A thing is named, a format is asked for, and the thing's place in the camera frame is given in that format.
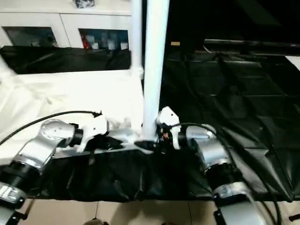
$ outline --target black cloth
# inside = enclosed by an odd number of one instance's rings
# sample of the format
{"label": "black cloth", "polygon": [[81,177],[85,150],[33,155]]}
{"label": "black cloth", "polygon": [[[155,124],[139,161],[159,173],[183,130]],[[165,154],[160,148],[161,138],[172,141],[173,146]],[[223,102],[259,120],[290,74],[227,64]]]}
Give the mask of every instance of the black cloth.
{"label": "black cloth", "polygon": [[[19,74],[130,66],[128,51],[4,47],[0,54]],[[257,191],[257,200],[271,196],[255,173],[270,184],[278,201],[300,200],[299,75],[282,56],[168,52],[160,108],[170,106],[181,122],[213,125]],[[94,165],[88,156],[56,159],[31,195],[115,202],[211,196],[199,160],[188,149],[164,155],[138,150],[98,154]]]}

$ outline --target cable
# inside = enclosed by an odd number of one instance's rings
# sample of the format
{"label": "cable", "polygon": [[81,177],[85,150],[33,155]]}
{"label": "cable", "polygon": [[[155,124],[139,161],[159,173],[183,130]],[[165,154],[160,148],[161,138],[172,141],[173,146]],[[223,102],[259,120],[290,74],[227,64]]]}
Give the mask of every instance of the cable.
{"label": "cable", "polygon": [[25,124],[24,126],[18,128],[17,130],[15,130],[14,132],[12,132],[11,134],[9,134],[8,136],[6,136],[1,142],[0,142],[0,146],[6,142],[9,138],[11,138],[12,136],[16,135],[17,133],[19,133],[20,131],[24,130],[25,128],[28,128],[36,123],[39,123],[41,121],[44,121],[44,120],[47,120],[47,119],[50,119],[50,118],[53,118],[55,116],[61,116],[61,115],[65,115],[65,114],[72,114],[72,113],[86,113],[86,114],[92,114],[94,117],[97,117],[97,116],[100,116],[102,115],[102,113],[97,113],[97,112],[92,112],[92,111],[66,111],[66,112],[59,112],[59,113],[56,113],[56,114],[52,114],[52,115],[49,115],[49,116],[45,116],[43,118],[40,118],[38,120],[35,120],[35,121],[32,121],[28,124]]}
{"label": "cable", "polygon": [[207,51],[208,53],[212,53],[210,50],[208,50],[204,45],[203,48],[205,49],[205,51]]}
{"label": "cable", "polygon": [[[249,182],[248,182],[244,177],[242,177],[242,179],[243,179],[243,182],[248,186],[248,188],[249,188],[253,193],[256,193],[255,190],[254,190],[254,188],[249,184]],[[266,204],[265,202],[261,202],[261,203],[262,203],[262,206],[266,209],[266,211],[267,211],[269,217],[271,218],[272,223],[273,223],[273,224],[277,224],[277,223],[276,223],[276,220],[275,220],[275,218],[274,218],[274,216],[273,216],[271,210],[270,210],[269,207],[267,206],[267,204]]]}
{"label": "cable", "polygon": [[[203,128],[203,129],[206,129],[208,131],[210,131],[220,142],[221,144],[224,146],[224,148],[227,150],[228,154],[229,154],[229,157],[231,158],[231,161],[232,163],[234,164],[234,166],[237,168],[234,160],[233,160],[233,157],[232,157],[232,154],[231,152],[229,151],[228,147],[227,147],[227,144],[226,144],[226,141],[223,139],[223,138],[220,138],[219,135],[217,135],[216,131],[210,129],[209,127],[206,127],[204,125],[201,125],[201,124],[198,124],[198,123],[177,123],[177,124],[174,124],[172,126],[170,126],[170,128],[173,128],[173,127],[178,127],[178,126],[182,126],[182,125],[186,125],[186,126],[197,126],[197,127],[200,127],[200,128]],[[254,171],[256,173],[256,175],[258,176],[258,178],[261,180],[262,184],[265,186],[265,188],[267,189],[267,192],[271,195],[272,197],[272,200],[273,200],[273,203],[274,203],[274,206],[275,206],[275,210],[276,210],[276,214],[277,214],[277,225],[282,225],[282,218],[281,218],[281,212],[280,212],[280,208],[278,206],[278,203],[276,201],[276,198],[274,197],[274,195],[272,194],[271,192],[271,189],[269,187],[269,185],[264,181],[264,179],[261,177],[261,175],[257,172],[257,171]],[[263,204],[263,206],[266,208],[266,211],[267,213],[269,214],[270,212],[270,209],[268,208],[267,205]],[[275,222],[275,219],[273,217],[272,214],[269,214],[272,221]]]}

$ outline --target red object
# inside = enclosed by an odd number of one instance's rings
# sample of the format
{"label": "red object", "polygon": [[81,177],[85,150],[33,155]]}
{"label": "red object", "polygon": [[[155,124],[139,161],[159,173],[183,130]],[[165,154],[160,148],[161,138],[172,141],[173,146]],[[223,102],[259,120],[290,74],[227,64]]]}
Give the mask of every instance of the red object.
{"label": "red object", "polygon": [[89,43],[88,43],[88,41],[85,39],[85,35],[84,35],[84,34],[81,35],[81,40],[82,40],[83,48],[84,48],[84,49],[89,49]]}

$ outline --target tile floor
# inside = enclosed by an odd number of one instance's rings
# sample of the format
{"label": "tile floor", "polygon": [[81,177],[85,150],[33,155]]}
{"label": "tile floor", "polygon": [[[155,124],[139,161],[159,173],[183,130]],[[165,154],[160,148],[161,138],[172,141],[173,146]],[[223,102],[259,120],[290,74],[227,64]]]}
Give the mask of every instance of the tile floor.
{"label": "tile floor", "polygon": [[[300,213],[300,203],[281,202],[285,225],[300,225],[290,222],[288,216]],[[172,222],[176,225],[215,225],[213,202],[203,201],[143,201],[143,202],[76,202],[36,200],[30,215],[20,225],[83,225],[97,213],[97,218],[110,225],[161,225]]]}

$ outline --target white frame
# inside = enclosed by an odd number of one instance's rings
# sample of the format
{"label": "white frame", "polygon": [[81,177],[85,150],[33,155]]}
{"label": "white frame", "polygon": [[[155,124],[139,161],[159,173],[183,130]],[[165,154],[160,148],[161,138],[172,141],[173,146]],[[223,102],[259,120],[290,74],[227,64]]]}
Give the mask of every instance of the white frame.
{"label": "white frame", "polygon": [[126,15],[61,14],[72,48],[83,48],[79,29],[127,30],[130,43],[131,17]]}
{"label": "white frame", "polygon": [[0,45],[12,45],[2,27],[50,27],[58,47],[70,47],[59,14],[53,13],[0,13]]}

